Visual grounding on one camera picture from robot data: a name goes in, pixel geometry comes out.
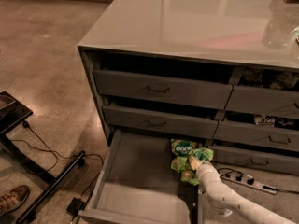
concrete floor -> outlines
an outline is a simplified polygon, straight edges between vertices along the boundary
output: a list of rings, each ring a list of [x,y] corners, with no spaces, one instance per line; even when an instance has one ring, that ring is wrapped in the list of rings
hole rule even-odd
[[[102,133],[90,88],[78,55],[77,43],[107,8],[107,4],[61,0],[0,0],[0,91],[7,91],[34,111],[28,119],[33,130],[62,155],[82,149],[105,157],[107,145]],[[9,134],[35,147],[42,143],[27,129],[19,126]],[[31,159],[49,168],[54,158],[26,146],[15,144]],[[53,175],[67,165],[60,160]],[[101,170],[99,159],[86,159],[57,188],[56,193],[38,209],[35,224],[70,223],[66,207],[79,197]],[[236,168],[257,180],[279,189],[299,190],[299,177]],[[0,150],[0,195],[26,184],[31,189],[27,202],[15,212],[0,217],[0,223],[15,223],[46,184],[27,174],[4,150]],[[226,182],[238,193],[299,223],[298,195],[270,195]],[[204,224],[248,223],[233,213],[223,218],[203,202]]]

shoe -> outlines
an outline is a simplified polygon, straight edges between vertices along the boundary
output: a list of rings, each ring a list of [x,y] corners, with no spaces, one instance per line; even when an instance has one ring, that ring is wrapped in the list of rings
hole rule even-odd
[[[26,201],[29,193],[29,187],[22,185],[0,197],[0,216],[19,208]]]

packaged food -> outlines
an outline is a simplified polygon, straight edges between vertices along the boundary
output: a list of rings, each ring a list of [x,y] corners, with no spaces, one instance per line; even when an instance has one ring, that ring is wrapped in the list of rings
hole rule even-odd
[[[277,118],[276,127],[285,128],[285,129],[296,129],[295,120],[287,118]]]
[[[261,115],[254,115],[254,123],[256,125],[263,125],[268,127],[274,127],[276,118],[274,117],[267,117]]]
[[[263,80],[263,70],[258,68],[246,68],[243,72],[243,78],[249,85],[259,86]]]
[[[172,139],[171,148],[172,152],[180,157],[187,157],[188,153],[196,148],[197,143],[189,140]]]
[[[171,169],[177,171],[177,172],[182,172],[186,170],[187,166],[187,157],[180,157],[176,156],[172,161],[171,161]]]
[[[190,183],[191,185],[198,185],[199,181],[196,173],[193,170],[187,169],[181,173],[181,181]]]
[[[299,74],[289,71],[264,71],[263,84],[265,87],[277,90],[291,90],[295,87]]]
[[[194,156],[199,161],[206,162],[206,161],[211,161],[213,159],[214,152],[212,149],[200,147],[191,150],[189,155]]]

electrical cord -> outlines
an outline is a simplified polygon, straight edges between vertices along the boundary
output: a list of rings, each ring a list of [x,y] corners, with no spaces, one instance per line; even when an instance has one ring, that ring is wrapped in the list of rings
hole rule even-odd
[[[83,197],[84,193],[87,191],[88,188],[91,187],[91,185],[93,184],[93,182],[95,181],[95,179],[96,179],[100,174],[101,174],[101,171],[98,172],[98,174],[94,177],[94,179],[93,179],[93,181],[90,183],[90,185],[87,186],[87,188],[86,188],[85,190],[82,191],[82,193],[81,193],[81,195],[80,195],[80,197],[79,197],[80,199]]]
[[[232,168],[219,168],[219,169],[217,169],[218,173],[220,172],[220,170],[230,170],[229,172],[227,172],[227,173],[221,175],[220,178],[224,177],[225,175],[232,174],[232,173],[238,173],[238,174],[240,174],[240,176],[245,175],[245,174],[243,174],[242,172],[237,171],[237,170],[232,169]]]
[[[27,141],[25,140],[22,140],[22,139],[15,139],[15,140],[11,140],[12,142],[23,142],[25,143],[28,147],[32,148],[32,149],[35,149],[35,150],[38,150],[38,151],[42,151],[42,152],[49,152],[51,153],[54,157],[55,157],[55,163],[47,170],[43,171],[43,172],[40,172],[40,173],[33,173],[31,170],[29,170],[23,163],[21,163],[21,165],[23,166],[23,168],[26,170],[27,173],[31,174],[31,175],[42,175],[48,171],[50,171],[51,169],[53,169],[57,163],[58,163],[58,157],[62,158],[62,159],[73,159],[73,158],[76,158],[78,156],[77,155],[71,155],[71,156],[63,156],[61,155],[59,152],[55,151],[55,150],[52,150],[47,144],[46,142],[30,127],[30,124],[29,122],[27,121],[24,121],[23,122],[23,127],[26,128],[26,129],[29,129],[42,143],[43,145],[47,148],[47,149],[43,149],[43,148],[39,148],[39,147],[33,147],[32,145],[30,145]],[[102,162],[102,165],[104,165],[104,160],[102,158],[102,156],[98,155],[98,154],[85,154],[85,157],[89,158],[89,157],[92,157],[92,156],[95,156],[95,157],[98,157],[101,162]]]
[[[220,178],[228,175],[228,174],[231,174],[231,173],[238,173],[238,174],[241,174],[241,176],[245,175],[245,176],[249,176],[249,175],[246,175],[240,171],[237,171],[235,169],[232,169],[232,168],[219,168],[217,169],[218,173],[220,170],[229,170],[229,172],[223,174],[220,176]],[[276,189],[276,188],[271,188],[272,190],[275,190],[275,191],[278,191],[278,192],[283,192],[283,193],[291,193],[291,194],[296,194],[296,195],[299,195],[299,191],[296,191],[296,190],[285,190],[285,189]]]

open drawer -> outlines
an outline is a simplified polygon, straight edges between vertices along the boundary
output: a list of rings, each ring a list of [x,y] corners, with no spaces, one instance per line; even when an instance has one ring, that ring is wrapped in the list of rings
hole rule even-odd
[[[116,130],[89,204],[91,223],[191,224],[197,188],[170,169],[169,139]]]
[[[215,110],[183,105],[119,100],[102,109],[108,125],[162,133],[211,139],[218,125]]]
[[[224,109],[231,85],[122,71],[94,70],[99,94]]]
[[[299,160],[297,157],[283,155],[283,153],[268,153],[258,148],[235,144],[234,147],[213,145],[214,161],[262,169],[265,171],[299,175]]]
[[[299,119],[299,92],[234,86],[226,110]]]
[[[215,139],[299,152],[299,131],[220,121]]]

